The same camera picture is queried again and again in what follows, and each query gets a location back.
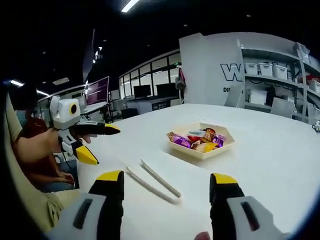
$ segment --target letter w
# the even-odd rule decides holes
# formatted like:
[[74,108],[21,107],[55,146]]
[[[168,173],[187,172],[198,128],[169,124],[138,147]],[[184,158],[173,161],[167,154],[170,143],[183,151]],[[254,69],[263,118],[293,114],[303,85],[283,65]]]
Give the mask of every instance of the letter w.
[[229,64],[222,63],[222,64],[220,64],[220,66],[222,68],[225,80],[227,80],[227,81],[236,80],[238,82],[242,82],[242,80],[241,80],[242,77],[240,74],[241,63],[239,64],[239,67],[238,67],[238,64],[236,64],[236,63],[231,63],[230,66],[229,66]]

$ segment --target computer monitor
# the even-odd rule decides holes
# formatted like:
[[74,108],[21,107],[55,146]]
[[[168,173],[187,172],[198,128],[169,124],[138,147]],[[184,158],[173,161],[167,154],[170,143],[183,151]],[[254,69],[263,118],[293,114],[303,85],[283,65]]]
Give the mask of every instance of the computer monitor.
[[145,98],[151,95],[150,85],[134,86],[134,98]]
[[106,102],[109,77],[104,77],[88,86],[87,105]]
[[179,90],[176,89],[175,83],[165,83],[156,86],[158,97],[174,97],[179,95]]

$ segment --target wall sign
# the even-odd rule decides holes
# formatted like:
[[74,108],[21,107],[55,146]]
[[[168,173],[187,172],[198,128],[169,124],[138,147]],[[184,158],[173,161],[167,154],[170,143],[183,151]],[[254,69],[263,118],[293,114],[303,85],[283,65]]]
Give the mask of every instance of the wall sign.
[[170,101],[160,101],[152,104],[152,111],[170,107]]

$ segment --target red shirt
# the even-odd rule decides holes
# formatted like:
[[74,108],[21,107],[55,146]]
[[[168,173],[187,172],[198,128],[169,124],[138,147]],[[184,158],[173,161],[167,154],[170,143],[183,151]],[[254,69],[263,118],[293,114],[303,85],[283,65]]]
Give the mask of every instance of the red shirt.
[[[47,130],[48,128],[46,123],[42,119],[31,117],[24,125],[21,136],[29,139],[44,133]],[[49,156],[46,156],[34,163],[23,164],[21,168],[27,178],[29,174],[39,174],[50,177],[57,176],[55,168],[50,163]]]

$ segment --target purple candy wrapper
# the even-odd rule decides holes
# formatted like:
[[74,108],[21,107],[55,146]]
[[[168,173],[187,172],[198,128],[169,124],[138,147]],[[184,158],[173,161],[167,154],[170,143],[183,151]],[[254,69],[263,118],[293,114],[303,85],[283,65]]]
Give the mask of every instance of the purple candy wrapper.
[[221,135],[221,134],[218,134],[218,135],[216,135],[216,136],[213,137],[212,142],[213,142],[214,144],[218,144],[218,145],[216,146],[217,148],[221,148],[221,147],[224,145],[225,140],[226,140],[226,137],[225,137],[225,136],[223,136],[223,135]]
[[191,142],[188,139],[185,139],[182,136],[177,136],[177,135],[172,136],[172,141],[175,144],[178,144],[180,146],[186,147],[188,149],[191,147]]

